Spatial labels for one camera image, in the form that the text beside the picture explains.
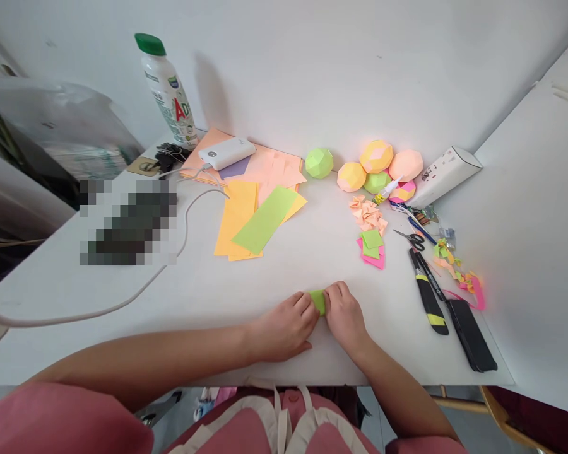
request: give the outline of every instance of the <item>peach origami ball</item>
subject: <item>peach origami ball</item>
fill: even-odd
[[[324,178],[333,166],[333,155],[328,148],[314,148],[305,159],[305,170],[314,178]]]
[[[423,170],[423,156],[418,151],[406,150],[396,154],[389,166],[389,174],[393,180],[404,175],[401,182],[409,182]]]
[[[416,190],[417,186],[412,180],[408,183],[400,183],[398,187],[391,191],[389,200],[395,203],[406,203],[415,195]]]
[[[366,175],[364,189],[371,194],[376,194],[391,182],[391,177],[385,172],[369,173]]]
[[[378,140],[368,144],[360,156],[360,164],[367,173],[385,170],[393,159],[393,148],[387,142]]]
[[[346,192],[354,192],[366,181],[366,172],[360,163],[345,163],[339,170],[336,183]]]

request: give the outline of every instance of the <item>person's left hand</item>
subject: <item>person's left hand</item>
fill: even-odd
[[[247,325],[253,360],[275,363],[309,350],[307,338],[319,318],[309,293],[296,292]]]

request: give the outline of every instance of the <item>plastic bottle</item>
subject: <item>plastic bottle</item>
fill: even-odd
[[[141,63],[145,77],[162,116],[175,140],[183,148],[193,150],[198,145],[194,117],[177,71],[166,58],[164,44],[155,36],[145,33],[137,33],[134,39],[143,51]]]
[[[377,205],[381,205],[384,201],[387,200],[389,195],[393,192],[393,190],[398,186],[399,181],[404,178],[404,175],[400,175],[397,180],[393,180],[387,186],[385,186],[378,194],[375,194],[372,202]]]

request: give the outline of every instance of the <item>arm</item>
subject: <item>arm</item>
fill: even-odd
[[[311,348],[319,312],[309,293],[295,293],[245,325],[141,334],[74,353],[29,381],[74,385],[113,395],[136,412],[168,391],[211,375]]]
[[[431,396],[370,338],[362,309],[347,285],[336,282],[324,293],[330,330],[368,378],[383,413],[398,437],[443,436],[459,441],[450,422]]]

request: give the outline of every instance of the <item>hand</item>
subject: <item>hand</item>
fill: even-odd
[[[360,304],[343,281],[328,286],[324,290],[324,299],[328,327],[343,350],[352,357],[370,341]]]
[[[309,293],[296,292],[248,325],[254,362],[286,361],[311,348],[320,313]]]

